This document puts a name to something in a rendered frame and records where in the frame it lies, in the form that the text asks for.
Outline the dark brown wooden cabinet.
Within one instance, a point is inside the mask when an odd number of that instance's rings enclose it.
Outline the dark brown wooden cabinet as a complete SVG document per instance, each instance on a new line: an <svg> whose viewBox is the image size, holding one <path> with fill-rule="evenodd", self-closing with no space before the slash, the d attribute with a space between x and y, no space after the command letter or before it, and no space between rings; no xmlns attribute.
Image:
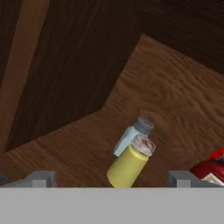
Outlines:
<svg viewBox="0 0 224 224"><path fill-rule="evenodd" d="M142 34L224 74L224 0L0 0L0 151L101 109Z"/></svg>

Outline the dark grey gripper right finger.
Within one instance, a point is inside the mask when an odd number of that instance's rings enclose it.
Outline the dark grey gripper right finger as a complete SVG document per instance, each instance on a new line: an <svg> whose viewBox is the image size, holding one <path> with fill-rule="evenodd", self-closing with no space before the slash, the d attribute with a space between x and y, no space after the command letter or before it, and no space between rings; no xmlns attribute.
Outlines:
<svg viewBox="0 0 224 224"><path fill-rule="evenodd" d="M169 187L196 188L196 187L224 187L224 182L215 177L212 173L203 179L197 178L189 171L169 171Z"/></svg>

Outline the red condiment bottle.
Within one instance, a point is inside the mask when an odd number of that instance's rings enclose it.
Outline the red condiment bottle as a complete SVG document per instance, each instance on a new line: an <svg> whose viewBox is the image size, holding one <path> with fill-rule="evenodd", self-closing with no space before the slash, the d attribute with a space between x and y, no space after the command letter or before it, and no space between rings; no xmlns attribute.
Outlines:
<svg viewBox="0 0 224 224"><path fill-rule="evenodd" d="M198 179L224 186L224 148L219 148L208 160L194 165L189 172Z"/></svg>

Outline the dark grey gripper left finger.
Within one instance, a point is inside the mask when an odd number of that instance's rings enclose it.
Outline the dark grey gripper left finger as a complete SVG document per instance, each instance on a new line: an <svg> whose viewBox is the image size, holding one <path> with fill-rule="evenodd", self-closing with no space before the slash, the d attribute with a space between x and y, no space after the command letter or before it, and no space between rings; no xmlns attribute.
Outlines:
<svg viewBox="0 0 224 224"><path fill-rule="evenodd" d="M33 187L33 188L48 188L56 187L56 172L55 171L34 171L26 178L15 182L3 185L3 187Z"/></svg>

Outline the pale blue shaker grey cap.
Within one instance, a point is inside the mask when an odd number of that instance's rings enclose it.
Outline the pale blue shaker grey cap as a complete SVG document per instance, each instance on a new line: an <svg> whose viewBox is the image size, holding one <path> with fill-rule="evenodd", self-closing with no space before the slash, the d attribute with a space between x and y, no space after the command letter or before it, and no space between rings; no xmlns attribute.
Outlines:
<svg viewBox="0 0 224 224"><path fill-rule="evenodd" d="M153 129L154 124L152 122L139 116L135 122L123 132L114 148L114 155L119 157L137 134L149 136Z"/></svg>

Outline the yellow condiment bottle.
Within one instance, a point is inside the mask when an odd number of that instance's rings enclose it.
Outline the yellow condiment bottle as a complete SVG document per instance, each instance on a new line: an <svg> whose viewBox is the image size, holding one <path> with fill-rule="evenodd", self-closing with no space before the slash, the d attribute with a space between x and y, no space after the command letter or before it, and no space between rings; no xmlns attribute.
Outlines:
<svg viewBox="0 0 224 224"><path fill-rule="evenodd" d="M137 134L107 171L108 182L114 188L132 187L156 149L145 135Z"/></svg>

